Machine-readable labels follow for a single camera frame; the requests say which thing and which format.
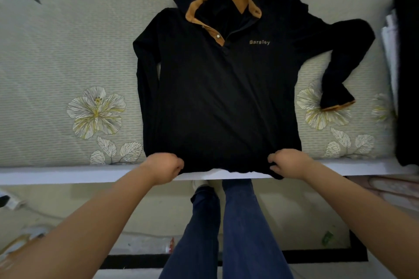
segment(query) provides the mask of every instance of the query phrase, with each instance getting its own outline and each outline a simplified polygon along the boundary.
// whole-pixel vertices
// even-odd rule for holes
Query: power strip
[[[20,199],[16,195],[8,191],[5,191],[3,189],[0,189],[0,198],[2,197],[9,197],[7,203],[4,206],[12,211],[16,211],[17,209],[19,209],[22,205],[26,203],[25,200]]]

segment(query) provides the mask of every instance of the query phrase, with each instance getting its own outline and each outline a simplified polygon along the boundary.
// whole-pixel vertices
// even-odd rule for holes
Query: person
[[[293,149],[270,154],[271,170],[301,179],[342,217],[364,245],[399,279],[419,274],[419,223],[381,198]],[[45,238],[22,253],[2,279],[92,278],[144,195],[172,181],[184,162],[156,153],[93,197]],[[223,278],[292,278],[261,212],[250,180],[224,180]],[[215,279],[220,202],[198,186],[193,214],[160,275],[161,279]]]

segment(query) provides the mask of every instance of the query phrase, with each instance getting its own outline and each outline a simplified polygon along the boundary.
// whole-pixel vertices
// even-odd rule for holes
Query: tan collar lining
[[[215,30],[214,28],[211,28],[210,26],[206,25],[205,23],[199,21],[195,18],[195,12],[197,9],[204,3],[204,1],[207,0],[195,0],[192,1],[188,11],[186,12],[185,18],[189,22],[200,24],[203,28],[207,30],[207,32],[214,38],[214,40],[221,46],[224,45],[225,40],[221,36],[221,34]],[[247,7],[249,7],[249,12],[257,18],[262,17],[262,11],[255,5],[255,3],[252,0],[232,0],[237,7],[238,11],[242,14]]]

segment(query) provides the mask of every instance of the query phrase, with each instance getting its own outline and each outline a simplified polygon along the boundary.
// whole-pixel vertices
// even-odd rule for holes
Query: jeans
[[[223,180],[223,279],[292,279],[291,270],[263,216],[249,179]],[[220,200],[199,187],[193,214],[160,279],[216,279]]]

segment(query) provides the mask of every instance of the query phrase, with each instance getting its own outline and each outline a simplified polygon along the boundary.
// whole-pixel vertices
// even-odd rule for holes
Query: shirt sleeve
[[[308,5],[291,0],[289,36],[301,64],[315,55],[332,50],[331,60],[322,77],[323,110],[351,105],[355,98],[343,81],[359,65],[375,39],[370,25],[361,19],[327,24],[308,13]]]
[[[144,127],[151,121],[151,110],[159,87],[157,64],[160,62],[157,25],[159,13],[134,41],[134,51],[138,58],[137,83]]]

